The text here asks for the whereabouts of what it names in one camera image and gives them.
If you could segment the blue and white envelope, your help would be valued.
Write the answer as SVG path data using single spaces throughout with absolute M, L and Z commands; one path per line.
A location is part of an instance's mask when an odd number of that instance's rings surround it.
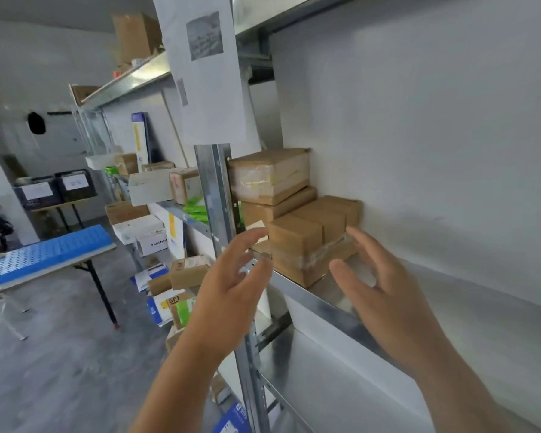
M 168 272 L 168 268 L 163 263 L 159 263 L 131 276 L 130 281 L 138 292 L 144 292 L 148 290 L 151 280 L 167 275 Z

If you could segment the green packets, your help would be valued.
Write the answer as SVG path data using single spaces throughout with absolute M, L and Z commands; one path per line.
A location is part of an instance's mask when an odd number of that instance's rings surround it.
M 182 210 L 189 218 L 209 225 L 208 212 L 203 196 L 189 198 Z

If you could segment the film-wrapped brown cardboard box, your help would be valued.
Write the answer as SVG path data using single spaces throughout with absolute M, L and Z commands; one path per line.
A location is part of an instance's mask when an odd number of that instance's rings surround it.
M 270 249 L 266 252 L 254 249 L 253 252 L 257 260 L 262 257 L 272 259 L 276 272 L 308 289 L 329 273 L 332 260 L 348 260 L 358 254 L 358 247 L 348 234 L 343 234 L 339 240 L 323 245 L 308 255 L 297 256 Z

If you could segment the brown box with pink label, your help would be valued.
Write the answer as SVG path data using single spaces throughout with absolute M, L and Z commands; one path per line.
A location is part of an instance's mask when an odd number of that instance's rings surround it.
M 173 168 L 170 172 L 173 201 L 185 205 L 189 201 L 203 198 L 198 167 Z

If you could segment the small brown cardboard box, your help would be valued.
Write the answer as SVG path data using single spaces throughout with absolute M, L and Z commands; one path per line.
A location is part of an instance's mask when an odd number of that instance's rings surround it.
M 324 245 L 339 241 L 345 234 L 345 214 L 320 201 L 308 203 L 291 213 L 297 218 L 320 225 Z
M 323 227 L 312 220 L 284 215 L 267 226 L 272 256 L 306 257 L 324 245 Z
M 323 196 L 317 199 L 317 203 L 327 212 L 343 215 L 346 226 L 359 227 L 361 225 L 363 205 L 360 201 L 337 196 Z

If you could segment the white parcel with black logo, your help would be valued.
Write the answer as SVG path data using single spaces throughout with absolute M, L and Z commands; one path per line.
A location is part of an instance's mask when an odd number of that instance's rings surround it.
M 176 330 L 188 325 L 195 301 L 195 295 L 187 290 L 170 289 L 157 296 L 146 296 L 154 323 L 163 327 L 171 322 Z

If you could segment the person's left hand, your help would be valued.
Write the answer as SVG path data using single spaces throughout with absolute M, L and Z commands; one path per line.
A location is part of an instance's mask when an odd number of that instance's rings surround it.
M 248 299 L 252 269 L 246 272 L 244 267 L 254 258 L 251 246 L 266 236 L 266 227 L 253 227 L 231 240 L 204 277 L 187 327 L 244 327 L 245 336 L 250 332 L 259 302 Z

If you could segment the long metal shelving rack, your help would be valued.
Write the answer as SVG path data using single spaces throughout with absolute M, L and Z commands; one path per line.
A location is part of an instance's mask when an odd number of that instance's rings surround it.
M 145 112 L 151 147 L 158 151 L 159 160 L 183 168 L 197 165 L 194 147 L 183 142 L 179 91 L 165 53 L 99 88 L 69 88 L 75 102 L 73 117 L 87 145 L 87 156 L 134 153 L 131 115 Z M 129 196 L 126 177 L 94 170 L 93 177 L 101 185 L 104 204 Z

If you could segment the wooden side table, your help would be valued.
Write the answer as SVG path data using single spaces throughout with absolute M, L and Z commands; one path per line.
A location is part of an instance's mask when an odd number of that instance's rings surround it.
M 26 211 L 33 219 L 40 220 L 52 234 L 62 234 L 95 225 L 103 215 L 101 196 L 81 198 Z

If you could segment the blue and white upright box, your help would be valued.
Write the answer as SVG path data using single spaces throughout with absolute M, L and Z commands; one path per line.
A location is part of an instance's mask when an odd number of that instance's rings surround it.
M 136 144 L 138 172 L 142 173 L 144 171 L 144 166 L 151 162 L 149 130 L 147 127 L 146 113 L 133 113 L 131 115 L 131 124 L 133 127 L 134 140 Z

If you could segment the white box with dark lettering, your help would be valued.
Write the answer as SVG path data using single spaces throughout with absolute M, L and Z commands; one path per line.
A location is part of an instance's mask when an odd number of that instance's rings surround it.
M 150 256 L 151 254 L 168 249 L 168 237 L 164 230 L 141 235 L 137 237 L 136 243 L 142 256 Z

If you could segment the person's left forearm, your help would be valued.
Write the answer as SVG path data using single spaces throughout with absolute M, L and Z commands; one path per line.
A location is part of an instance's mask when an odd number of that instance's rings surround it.
M 201 433 L 210 383 L 244 327 L 187 327 L 162 364 L 128 433 Z

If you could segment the person's right hand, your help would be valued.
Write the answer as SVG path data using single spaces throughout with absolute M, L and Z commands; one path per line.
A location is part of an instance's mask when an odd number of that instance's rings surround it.
M 366 304 L 354 308 L 385 353 L 411 375 L 410 357 L 451 343 L 417 281 L 399 259 L 357 227 L 347 227 L 347 234 L 375 276 L 374 286 L 363 281 Z

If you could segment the brown box with white label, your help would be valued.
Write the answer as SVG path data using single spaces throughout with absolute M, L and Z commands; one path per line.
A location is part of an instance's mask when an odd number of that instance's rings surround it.
M 173 290 L 199 288 L 208 273 L 212 259 L 208 255 L 198 255 L 174 260 L 170 265 L 169 277 Z

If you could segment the person's right forearm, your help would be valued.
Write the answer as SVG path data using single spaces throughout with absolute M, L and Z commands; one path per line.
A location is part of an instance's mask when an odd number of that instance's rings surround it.
M 424 349 L 410 357 L 435 433 L 516 433 L 486 386 L 454 347 Z

